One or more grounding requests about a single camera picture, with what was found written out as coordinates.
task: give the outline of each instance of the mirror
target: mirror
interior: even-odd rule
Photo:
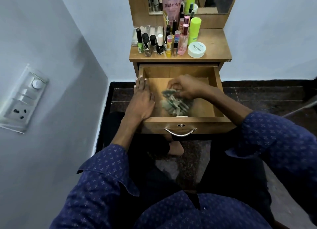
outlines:
[[[227,14],[233,0],[195,0],[196,13],[199,14]],[[149,14],[161,15],[163,4],[162,0],[148,0]]]

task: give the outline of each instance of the wooden mirror frame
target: wooden mirror frame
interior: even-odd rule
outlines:
[[[198,11],[197,15],[202,20],[200,29],[224,28],[235,1],[233,0],[227,14],[210,14]],[[129,0],[129,4],[134,26],[163,26],[162,15],[149,14],[148,0]]]

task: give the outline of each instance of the wall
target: wall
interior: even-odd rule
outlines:
[[[0,228],[48,228],[92,153],[107,77],[62,0],[0,0],[0,102],[27,63],[50,82],[26,134],[0,129]]]
[[[134,81],[128,0],[63,0],[110,81]]]
[[[236,0],[224,31],[232,61],[222,81],[317,76],[315,0]]]

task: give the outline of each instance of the metal handle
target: metal handle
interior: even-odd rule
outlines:
[[[186,134],[184,134],[184,135],[180,135],[180,134],[176,134],[176,133],[174,133],[174,132],[168,130],[167,128],[164,128],[165,131],[171,133],[172,135],[174,135],[174,136],[176,136],[176,137],[185,137],[185,136],[188,136],[189,134],[191,134],[191,133],[193,133],[194,131],[196,131],[196,129],[197,129],[197,128],[191,130],[190,132],[188,132],[188,133],[186,133]]]

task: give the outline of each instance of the pink lotion bottle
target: pink lotion bottle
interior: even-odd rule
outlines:
[[[189,29],[189,25],[184,24],[183,31],[180,35],[179,43],[178,43],[178,50],[177,50],[178,55],[184,55],[187,50],[187,44],[188,44],[188,38],[189,38],[188,29]]]

